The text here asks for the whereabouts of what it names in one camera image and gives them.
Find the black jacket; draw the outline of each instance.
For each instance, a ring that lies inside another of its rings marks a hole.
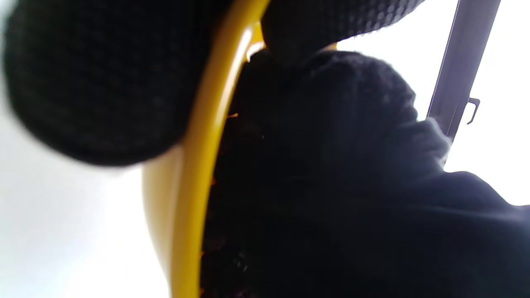
[[[266,51],[242,74],[210,204],[260,297],[530,297],[530,213],[467,172],[417,121],[384,62]]]

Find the window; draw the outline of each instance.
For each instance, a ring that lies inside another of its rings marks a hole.
[[[509,203],[530,204],[530,2],[502,0],[467,104],[456,122],[445,169],[470,171],[491,184]]]

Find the black knit fabric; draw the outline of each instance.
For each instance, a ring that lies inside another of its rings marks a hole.
[[[39,139],[89,163],[157,156],[183,134],[230,0],[20,0],[5,33],[11,104]]]
[[[334,42],[393,24],[423,1],[276,0],[263,17],[263,37],[277,59],[292,65]]]

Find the black sleeve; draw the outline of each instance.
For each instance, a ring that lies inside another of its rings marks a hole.
[[[245,227],[266,295],[530,296],[528,209],[443,171],[449,142],[394,70],[330,52],[291,75],[261,117],[309,181],[267,198],[296,219]]]

